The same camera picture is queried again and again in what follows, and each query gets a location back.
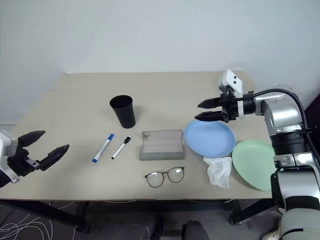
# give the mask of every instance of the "blue plate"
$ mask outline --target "blue plate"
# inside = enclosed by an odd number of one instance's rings
[[[219,121],[192,121],[184,130],[188,147],[207,158],[221,158],[232,152],[236,145],[233,132]]]

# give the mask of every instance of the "beige table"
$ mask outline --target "beige table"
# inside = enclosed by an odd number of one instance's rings
[[[184,130],[204,99],[218,97],[222,72],[176,73],[75,73],[66,74],[36,104],[12,131],[16,136],[34,130],[46,134],[27,149],[41,160],[51,150],[70,144],[65,156],[46,171],[34,171],[17,184],[0,189],[0,198],[16,200],[181,200],[181,199],[263,199],[271,194],[248,185],[232,169],[230,189],[211,185],[202,157],[184,143],[184,160],[140,161],[142,131]],[[242,72],[244,91],[255,88]],[[117,95],[133,98],[136,125],[120,126],[109,101]],[[270,142],[263,117],[247,115],[231,121],[237,141]],[[92,158],[104,142],[115,136],[98,163]],[[114,160],[112,154],[128,136],[131,142]],[[164,180],[161,187],[146,184],[145,174],[185,167],[180,183]]]

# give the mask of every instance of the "plate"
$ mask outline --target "plate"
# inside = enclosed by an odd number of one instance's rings
[[[184,140],[195,153],[207,158],[221,158],[236,145],[233,132],[219,121],[192,121],[184,130]]]
[[[277,170],[274,149],[266,142],[246,140],[232,152],[232,163],[238,174],[253,187],[271,193],[270,176]]]

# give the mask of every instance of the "crumpled tissue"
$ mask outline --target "crumpled tissue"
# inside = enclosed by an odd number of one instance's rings
[[[206,170],[210,183],[220,188],[229,188],[229,175],[232,167],[231,157],[208,158],[203,157],[203,161],[209,165]]]

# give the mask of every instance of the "green plate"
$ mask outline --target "green plate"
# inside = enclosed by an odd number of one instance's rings
[[[232,152],[232,163],[238,174],[250,185],[271,193],[270,176],[276,171],[274,149],[268,143],[246,140]]]

